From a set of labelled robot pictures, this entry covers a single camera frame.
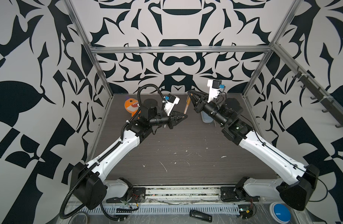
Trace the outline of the brown pen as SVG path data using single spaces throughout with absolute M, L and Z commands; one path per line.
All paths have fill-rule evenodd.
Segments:
M 190 105 L 190 102 L 187 101 L 186 106 L 184 108 L 184 114 L 187 114 L 187 110 L 188 110 L 189 105 Z

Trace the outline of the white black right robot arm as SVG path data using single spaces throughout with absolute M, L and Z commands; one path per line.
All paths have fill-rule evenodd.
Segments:
M 243 177 L 235 187 L 235 198 L 269 197 L 280 199 L 298 211 L 306 208 L 320 181 L 320 170 L 315 165 L 304 165 L 287 156 L 239 119 L 243 108 L 237 99 L 227 98 L 218 105 L 204 92 L 188 91 L 188 95 L 197 113 L 210 116 L 220 124 L 229 141 L 255 155 L 278 175 L 271 180 Z

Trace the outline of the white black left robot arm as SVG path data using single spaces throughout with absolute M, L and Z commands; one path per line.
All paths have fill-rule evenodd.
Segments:
M 105 180 L 132 149 L 156 133 L 153 127 L 173 129 L 187 118 L 187 115 L 173 110 L 179 101 L 175 95 L 163 95 L 154 84 L 140 87 L 137 102 L 131 104 L 136 110 L 123 125 L 120 137 L 94 159 L 85 164 L 79 162 L 73 167 L 70 190 L 59 211 L 60 219 L 68 219 L 84 207 L 93 210 L 110 197 L 129 201 L 133 189 L 130 182 L 124 178 L 112 183 L 105 183 Z

